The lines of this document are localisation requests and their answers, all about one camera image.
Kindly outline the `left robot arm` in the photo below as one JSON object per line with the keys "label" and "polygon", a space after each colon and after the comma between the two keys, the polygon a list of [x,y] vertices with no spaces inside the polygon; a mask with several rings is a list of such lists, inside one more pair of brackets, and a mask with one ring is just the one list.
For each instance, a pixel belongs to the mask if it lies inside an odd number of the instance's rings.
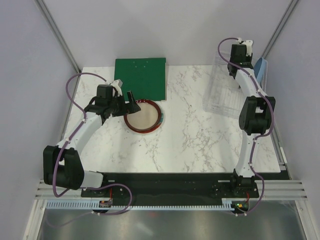
{"label": "left robot arm", "polygon": [[80,159],[84,147],[109,117],[121,117],[141,110],[131,91],[128,99],[117,82],[100,84],[96,96],[83,109],[82,116],[67,138],[43,150],[43,180],[54,188],[70,190],[92,188],[99,197],[106,196],[110,185],[100,172],[84,170]]}

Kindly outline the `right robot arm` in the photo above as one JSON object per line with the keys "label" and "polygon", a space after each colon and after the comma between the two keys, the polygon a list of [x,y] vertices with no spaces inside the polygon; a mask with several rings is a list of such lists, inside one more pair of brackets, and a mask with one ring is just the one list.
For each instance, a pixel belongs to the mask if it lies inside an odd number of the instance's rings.
{"label": "right robot arm", "polygon": [[229,191],[235,197],[245,197],[247,192],[257,196],[254,170],[257,151],[261,138],[269,135],[274,127],[276,100],[267,96],[256,79],[252,45],[251,40],[233,44],[227,65],[229,75],[239,84],[245,97],[238,119],[242,130],[240,155],[229,184]]}

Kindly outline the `dark red plate front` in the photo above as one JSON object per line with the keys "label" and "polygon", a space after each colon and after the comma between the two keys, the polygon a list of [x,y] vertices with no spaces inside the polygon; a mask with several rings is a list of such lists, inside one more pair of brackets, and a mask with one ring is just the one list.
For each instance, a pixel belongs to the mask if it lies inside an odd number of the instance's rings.
{"label": "dark red plate front", "polygon": [[149,134],[157,130],[164,120],[161,107],[148,99],[139,99],[136,103],[141,110],[123,117],[126,126],[139,134]]}

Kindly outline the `red and teal floral plate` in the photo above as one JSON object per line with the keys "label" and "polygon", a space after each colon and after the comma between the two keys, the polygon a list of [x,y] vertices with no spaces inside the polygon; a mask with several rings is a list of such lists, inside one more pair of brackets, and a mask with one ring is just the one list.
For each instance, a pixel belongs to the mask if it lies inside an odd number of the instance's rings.
{"label": "red and teal floral plate", "polygon": [[156,131],[162,123],[164,122],[165,115],[162,112],[161,114],[148,113],[141,116],[140,122],[137,123],[137,126],[134,127],[134,132],[140,134],[150,134]]}

